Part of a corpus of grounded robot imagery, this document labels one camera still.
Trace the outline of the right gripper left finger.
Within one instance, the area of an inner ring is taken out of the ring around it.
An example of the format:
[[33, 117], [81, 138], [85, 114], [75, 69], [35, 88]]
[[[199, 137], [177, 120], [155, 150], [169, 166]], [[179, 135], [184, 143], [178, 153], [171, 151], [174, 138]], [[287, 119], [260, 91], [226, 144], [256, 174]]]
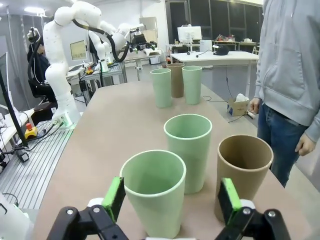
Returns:
[[79, 211], [72, 206], [63, 207], [47, 236], [48, 240], [85, 240], [97, 235], [101, 240], [125, 240], [127, 236], [117, 220], [126, 196], [124, 178], [116, 176], [99, 204]]

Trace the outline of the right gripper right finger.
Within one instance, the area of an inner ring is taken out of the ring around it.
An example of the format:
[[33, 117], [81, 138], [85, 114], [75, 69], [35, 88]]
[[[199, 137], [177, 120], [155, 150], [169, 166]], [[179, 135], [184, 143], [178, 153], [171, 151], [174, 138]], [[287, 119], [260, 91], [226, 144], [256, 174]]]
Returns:
[[225, 227], [217, 235], [217, 240], [290, 240], [290, 234], [281, 212], [267, 209], [263, 213], [256, 210], [250, 200], [240, 199], [230, 178], [222, 178], [217, 199], [221, 208]]

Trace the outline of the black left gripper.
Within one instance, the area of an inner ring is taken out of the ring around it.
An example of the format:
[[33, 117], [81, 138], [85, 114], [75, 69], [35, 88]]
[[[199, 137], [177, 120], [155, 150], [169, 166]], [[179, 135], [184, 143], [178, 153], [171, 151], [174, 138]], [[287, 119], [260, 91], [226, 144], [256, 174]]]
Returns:
[[157, 50], [157, 43], [155, 41], [147, 42], [145, 35], [141, 31], [135, 31], [132, 33], [131, 38], [131, 51], [143, 51], [145, 48], [151, 50]]

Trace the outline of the person's left hand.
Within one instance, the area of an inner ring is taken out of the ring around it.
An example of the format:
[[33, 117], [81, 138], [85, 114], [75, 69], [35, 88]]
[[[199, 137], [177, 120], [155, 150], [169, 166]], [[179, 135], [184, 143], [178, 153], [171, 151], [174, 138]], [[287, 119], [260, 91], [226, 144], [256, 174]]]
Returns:
[[311, 153], [315, 147], [316, 143], [313, 142], [305, 133], [303, 133], [295, 147], [295, 152], [300, 156], [306, 156]]

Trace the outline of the person's right hand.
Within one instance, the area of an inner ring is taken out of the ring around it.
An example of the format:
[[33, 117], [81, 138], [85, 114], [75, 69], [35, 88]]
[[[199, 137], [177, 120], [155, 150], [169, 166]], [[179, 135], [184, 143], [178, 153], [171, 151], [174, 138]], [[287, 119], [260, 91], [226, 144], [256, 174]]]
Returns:
[[259, 113], [261, 99], [259, 97], [254, 97], [249, 103], [249, 111], [253, 114]]

